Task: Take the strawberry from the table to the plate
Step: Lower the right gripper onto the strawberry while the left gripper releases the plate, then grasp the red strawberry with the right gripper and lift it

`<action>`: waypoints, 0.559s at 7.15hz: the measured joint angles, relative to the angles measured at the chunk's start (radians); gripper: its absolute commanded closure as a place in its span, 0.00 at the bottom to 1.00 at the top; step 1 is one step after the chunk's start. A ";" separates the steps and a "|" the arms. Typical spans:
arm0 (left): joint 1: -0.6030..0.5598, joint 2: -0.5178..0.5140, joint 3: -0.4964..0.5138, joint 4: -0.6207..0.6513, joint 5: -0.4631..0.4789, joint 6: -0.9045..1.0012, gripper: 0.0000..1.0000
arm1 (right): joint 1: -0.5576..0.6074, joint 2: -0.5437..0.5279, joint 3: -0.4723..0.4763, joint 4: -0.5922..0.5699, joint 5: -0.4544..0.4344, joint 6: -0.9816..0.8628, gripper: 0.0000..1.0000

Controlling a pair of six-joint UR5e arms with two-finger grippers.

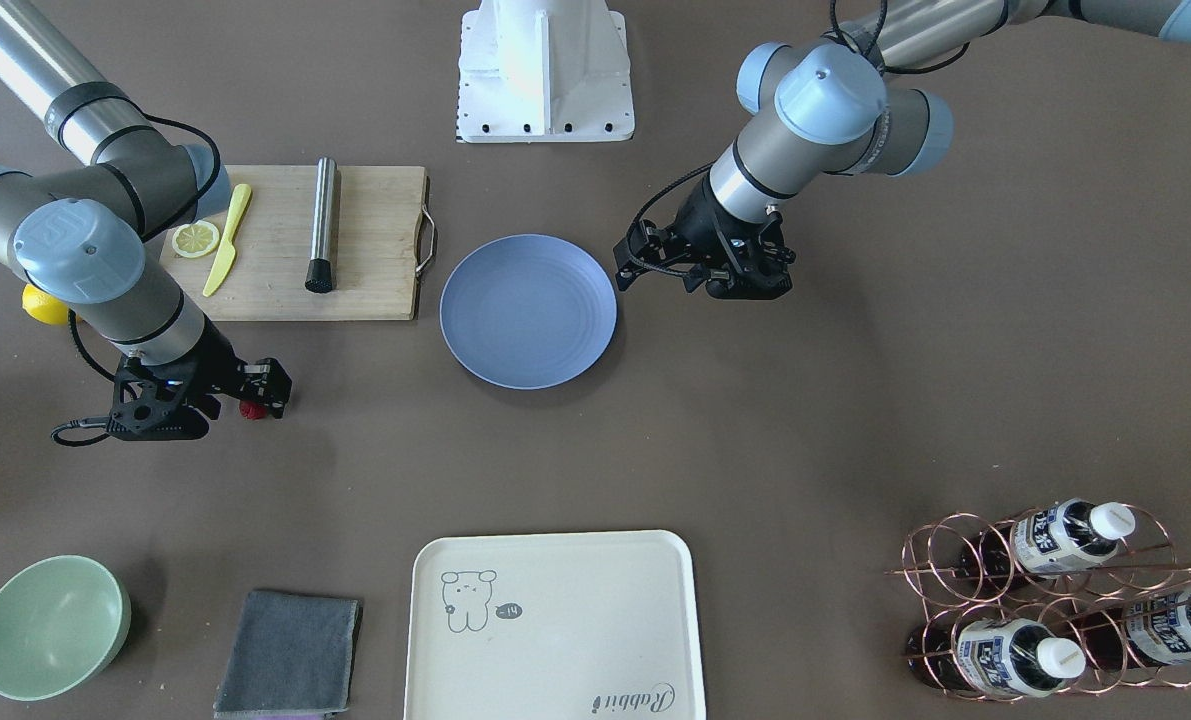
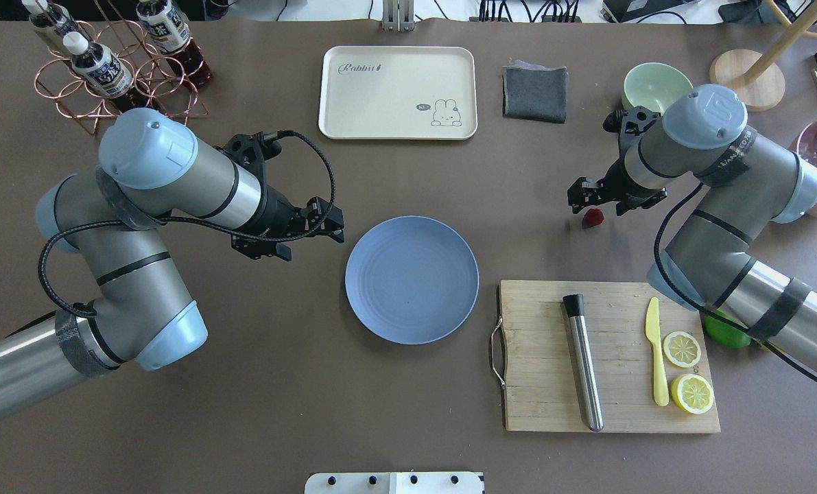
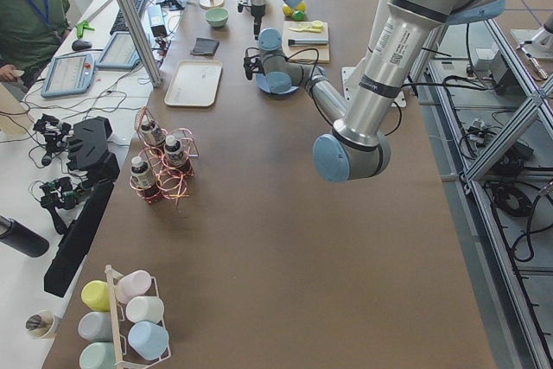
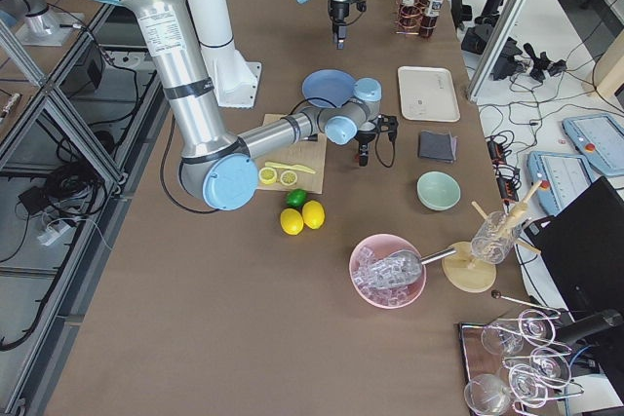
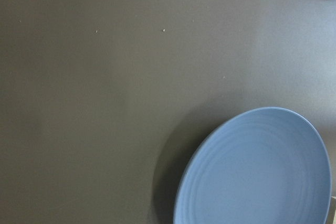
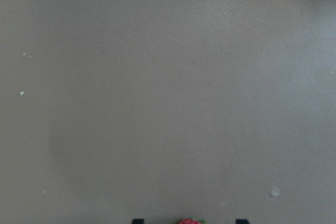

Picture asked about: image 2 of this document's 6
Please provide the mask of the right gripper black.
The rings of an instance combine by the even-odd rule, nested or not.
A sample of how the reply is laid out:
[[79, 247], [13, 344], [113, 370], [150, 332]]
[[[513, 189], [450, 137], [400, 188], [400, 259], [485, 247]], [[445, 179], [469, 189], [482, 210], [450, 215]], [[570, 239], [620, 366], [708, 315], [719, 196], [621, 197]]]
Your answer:
[[638, 185], [628, 177], [626, 166], [630, 145], [638, 141], [660, 118], [661, 113], [655, 110], [631, 108], [613, 110], [604, 119], [603, 129], [618, 134], [619, 158], [602, 179], [594, 181], [580, 177], [568, 188], [567, 199], [572, 213], [615, 201], [616, 213], [624, 215], [633, 209], [651, 209], [667, 197], [665, 188], [654, 191]]

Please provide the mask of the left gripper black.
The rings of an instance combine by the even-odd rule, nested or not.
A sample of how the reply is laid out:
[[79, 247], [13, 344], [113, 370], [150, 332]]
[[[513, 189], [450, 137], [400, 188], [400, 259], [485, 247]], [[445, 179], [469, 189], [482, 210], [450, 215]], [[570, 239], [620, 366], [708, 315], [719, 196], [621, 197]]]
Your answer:
[[[339, 207], [321, 198], [312, 198], [304, 209], [304, 216], [289, 200], [271, 187], [266, 178], [266, 161], [278, 156], [282, 151], [279, 141], [265, 141], [261, 132], [253, 135], [237, 134], [230, 139], [223, 153], [236, 165], [258, 179], [261, 185], [261, 200], [254, 215], [237, 231], [268, 237], [285, 238], [307, 232], [308, 237], [330, 237], [343, 244], [344, 218]], [[290, 247], [284, 243], [260, 241], [243, 237], [230, 237], [230, 246], [251, 259], [279, 257], [292, 259]]]

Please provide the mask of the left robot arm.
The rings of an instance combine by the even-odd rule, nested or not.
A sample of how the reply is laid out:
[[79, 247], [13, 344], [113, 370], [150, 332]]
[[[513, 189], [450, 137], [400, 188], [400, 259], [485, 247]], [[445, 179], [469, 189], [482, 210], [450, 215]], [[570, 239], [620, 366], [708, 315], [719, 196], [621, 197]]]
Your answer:
[[344, 241], [334, 199], [292, 205], [268, 184], [266, 161], [294, 131], [237, 134], [223, 147], [151, 108], [117, 117], [98, 165], [38, 201], [47, 238], [38, 278], [57, 310], [0, 342], [0, 419], [123, 363], [164, 368], [208, 336], [197, 301], [158, 230], [193, 223], [243, 255], [290, 260], [289, 241]]

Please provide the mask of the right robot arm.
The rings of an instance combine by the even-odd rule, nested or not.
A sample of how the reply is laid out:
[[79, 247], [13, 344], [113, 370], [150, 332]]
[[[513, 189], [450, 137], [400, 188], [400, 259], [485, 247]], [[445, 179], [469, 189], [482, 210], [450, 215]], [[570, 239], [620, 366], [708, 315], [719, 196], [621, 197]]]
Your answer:
[[619, 140], [603, 179], [579, 178], [567, 197], [574, 213], [616, 203], [649, 209], [669, 181], [690, 172], [704, 198], [665, 250], [654, 248], [648, 281], [688, 309], [721, 309], [753, 340], [817, 375], [817, 293], [751, 257], [769, 222], [788, 223], [817, 203], [817, 169], [747, 124], [731, 89], [704, 84]]

